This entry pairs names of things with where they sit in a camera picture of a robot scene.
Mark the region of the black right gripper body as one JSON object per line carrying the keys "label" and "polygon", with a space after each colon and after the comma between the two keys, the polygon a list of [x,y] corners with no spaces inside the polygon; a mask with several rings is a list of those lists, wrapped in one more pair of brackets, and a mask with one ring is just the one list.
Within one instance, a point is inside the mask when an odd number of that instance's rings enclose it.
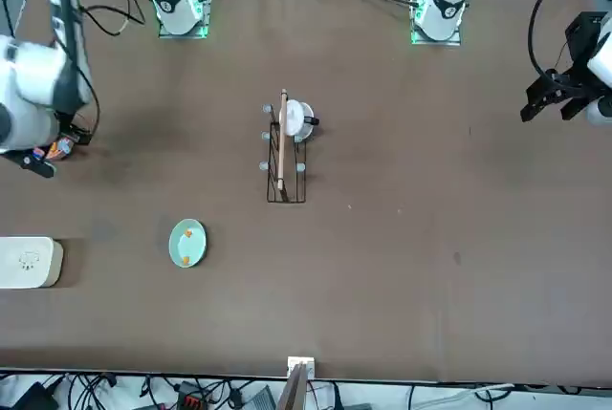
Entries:
{"label": "black right gripper body", "polygon": [[61,139],[70,140],[75,145],[87,146],[92,139],[92,131],[82,125],[77,124],[78,114],[66,114],[59,111],[55,112],[58,122],[58,132],[56,141]]}

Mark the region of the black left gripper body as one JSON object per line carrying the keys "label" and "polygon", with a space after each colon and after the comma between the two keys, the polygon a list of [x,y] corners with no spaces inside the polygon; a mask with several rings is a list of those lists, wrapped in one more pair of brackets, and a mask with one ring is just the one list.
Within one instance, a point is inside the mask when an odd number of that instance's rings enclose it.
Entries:
{"label": "black left gripper body", "polygon": [[588,95],[603,92],[605,85],[587,67],[596,50],[601,27],[606,21],[605,11],[582,11],[565,30],[571,65],[555,79],[563,85],[581,88]]}

